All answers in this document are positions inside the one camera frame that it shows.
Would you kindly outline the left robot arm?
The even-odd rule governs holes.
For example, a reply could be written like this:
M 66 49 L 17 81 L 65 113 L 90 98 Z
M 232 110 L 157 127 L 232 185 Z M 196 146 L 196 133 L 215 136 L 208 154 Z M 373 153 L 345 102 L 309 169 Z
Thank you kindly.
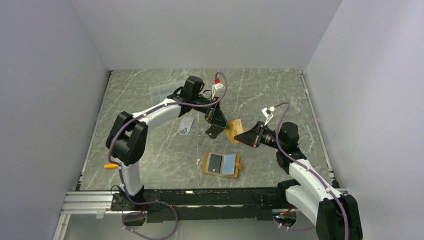
M 139 209 L 144 203 L 144 185 L 141 182 L 139 160 L 146 148 L 148 134 L 156 127 L 177 119 L 191 110 L 203 113 L 210 124 L 206 134 L 214 139 L 223 130 L 229 129 L 229 123 L 221 110 L 220 97 L 203 97 L 201 90 L 204 82 L 190 75 L 165 100 L 138 113 L 120 112 L 106 139 L 108 161 L 119 168 L 120 191 L 124 204 L 131 210 Z

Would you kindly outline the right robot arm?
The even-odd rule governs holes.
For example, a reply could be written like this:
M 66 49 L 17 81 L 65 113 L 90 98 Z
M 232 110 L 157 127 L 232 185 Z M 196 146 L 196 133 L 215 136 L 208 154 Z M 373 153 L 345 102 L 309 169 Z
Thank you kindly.
M 284 122 L 278 131 L 264 122 L 234 139 L 249 147 L 261 145 L 277 150 L 278 165 L 292 177 L 277 185 L 276 203 L 300 210 L 311 223 L 320 240 L 361 240 L 363 231 L 356 199 L 343 194 L 325 181 L 301 152 L 298 126 Z

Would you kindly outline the black VIP card top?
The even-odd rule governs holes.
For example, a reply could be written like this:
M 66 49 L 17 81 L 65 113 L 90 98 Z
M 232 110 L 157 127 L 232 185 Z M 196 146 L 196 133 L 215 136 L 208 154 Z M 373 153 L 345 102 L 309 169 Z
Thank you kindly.
M 222 160 L 222 155 L 211 153 L 208 158 L 207 172 L 219 174 L 221 172 Z

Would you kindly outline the orange leather card holder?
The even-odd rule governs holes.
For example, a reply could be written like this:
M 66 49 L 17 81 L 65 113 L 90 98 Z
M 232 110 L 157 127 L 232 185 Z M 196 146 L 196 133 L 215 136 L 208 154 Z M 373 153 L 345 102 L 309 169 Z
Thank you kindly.
M 210 154 L 222 155 L 222 163 L 220 167 L 220 173 L 207 172 L 207 166 Z M 238 154 L 221 154 L 207 152 L 204 157 L 202 173 L 206 175 L 212 175 L 217 177 L 225 178 L 237 178 L 239 171 L 243 168 L 243 165 Z

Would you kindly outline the small orange card sleeve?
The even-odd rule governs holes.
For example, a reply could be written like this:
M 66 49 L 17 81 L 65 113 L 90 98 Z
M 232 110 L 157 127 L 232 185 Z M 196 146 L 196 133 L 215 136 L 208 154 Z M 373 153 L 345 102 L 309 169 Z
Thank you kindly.
M 224 129 L 223 133 L 229 138 L 233 144 L 240 144 L 240 141 L 235 140 L 235 136 L 244 133 L 248 130 L 246 126 L 243 126 L 241 119 L 235 119 L 228 122 L 229 129 Z

